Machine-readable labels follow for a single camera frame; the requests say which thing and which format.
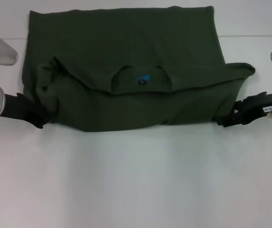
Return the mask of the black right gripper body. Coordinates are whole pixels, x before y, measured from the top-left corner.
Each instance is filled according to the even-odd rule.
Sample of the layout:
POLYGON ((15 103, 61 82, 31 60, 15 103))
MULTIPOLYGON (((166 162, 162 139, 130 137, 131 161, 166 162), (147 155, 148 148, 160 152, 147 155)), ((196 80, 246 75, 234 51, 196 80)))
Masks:
POLYGON ((261 117, 272 118, 272 94, 262 92, 235 103, 235 125, 246 125, 261 117))

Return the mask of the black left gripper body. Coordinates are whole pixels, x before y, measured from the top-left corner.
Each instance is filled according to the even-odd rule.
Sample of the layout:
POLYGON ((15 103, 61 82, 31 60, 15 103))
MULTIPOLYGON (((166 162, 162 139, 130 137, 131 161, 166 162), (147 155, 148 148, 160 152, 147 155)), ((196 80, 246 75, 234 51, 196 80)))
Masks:
POLYGON ((16 96, 5 94, 5 106, 1 117, 26 121, 37 126, 39 116, 46 115, 46 109, 39 103, 29 100, 25 95, 16 96))

